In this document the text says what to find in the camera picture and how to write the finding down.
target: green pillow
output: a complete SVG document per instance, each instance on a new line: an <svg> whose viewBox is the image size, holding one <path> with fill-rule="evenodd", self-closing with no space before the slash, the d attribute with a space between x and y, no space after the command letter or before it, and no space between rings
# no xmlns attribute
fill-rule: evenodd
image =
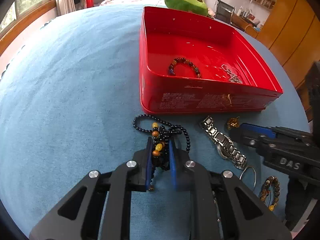
<svg viewBox="0 0 320 240"><path fill-rule="evenodd" d="M208 7L203 0L164 0L164 3L170 9L208 15Z"/></svg>

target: red box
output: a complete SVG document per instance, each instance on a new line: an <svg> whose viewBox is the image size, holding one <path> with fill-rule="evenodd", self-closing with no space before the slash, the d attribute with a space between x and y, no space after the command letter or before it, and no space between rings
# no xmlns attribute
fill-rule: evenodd
<svg viewBox="0 0 320 240"><path fill-rule="evenodd" d="M201 73L178 63L190 59ZM229 82L225 64L241 79ZM193 13L145 7L140 30L140 98L148 114L260 111L283 90L266 62L230 25Z"/></svg>

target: blue tablecloth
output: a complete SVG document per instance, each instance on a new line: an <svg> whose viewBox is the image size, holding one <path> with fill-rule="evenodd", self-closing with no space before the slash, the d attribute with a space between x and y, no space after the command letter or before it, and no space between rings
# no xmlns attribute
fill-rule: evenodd
<svg viewBox="0 0 320 240"><path fill-rule="evenodd" d="M139 28L143 6L110 5L56 18L33 37L0 82L0 199L28 236L32 227L90 170L111 171L143 149L147 136L132 128L142 113ZM262 126L309 131L299 97L271 52L242 33L278 78L284 94L261 113L213 114L224 130L229 117ZM203 115L162 116L184 126L190 157L207 169L241 171L222 160L198 128ZM149 123L142 125L149 128ZM185 138L181 147L185 148ZM284 218L288 176L261 165L239 146L257 171L258 194L268 176L281 183L274 213ZM189 194L169 190L158 172L155 192L132 194L131 239L188 239ZM244 182L253 187L253 174Z"/></svg>

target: metal watch band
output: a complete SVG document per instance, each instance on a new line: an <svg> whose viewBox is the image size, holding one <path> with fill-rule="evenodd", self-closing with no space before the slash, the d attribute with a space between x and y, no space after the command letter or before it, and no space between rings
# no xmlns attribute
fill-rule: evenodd
<svg viewBox="0 0 320 240"><path fill-rule="evenodd" d="M216 144L218 153L223 159L230 160L238 169L243 170L245 168L247 158L236 149L230 138L214 127L211 117L206 117L206 119L200 123L200 126L210 140Z"/></svg>

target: metal screw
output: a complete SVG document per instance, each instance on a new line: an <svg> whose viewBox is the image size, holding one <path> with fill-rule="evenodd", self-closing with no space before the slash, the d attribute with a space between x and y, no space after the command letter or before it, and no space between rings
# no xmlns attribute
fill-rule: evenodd
<svg viewBox="0 0 320 240"><path fill-rule="evenodd" d="M186 166L188 168L193 168L194 166L196 166L196 163L194 161L186 161Z"/></svg>
<svg viewBox="0 0 320 240"><path fill-rule="evenodd" d="M231 178L233 176L233 173L232 173L232 171L224 171L223 176L225 178Z"/></svg>
<svg viewBox="0 0 320 240"><path fill-rule="evenodd" d="M127 162L127 167L128 168L134 168L135 166L137 166L137 162L136 161L128 161Z"/></svg>
<svg viewBox="0 0 320 240"><path fill-rule="evenodd" d="M89 172L89 177L90 178L96 178L96 177L98 177L99 176L99 172L98 171L90 171Z"/></svg>

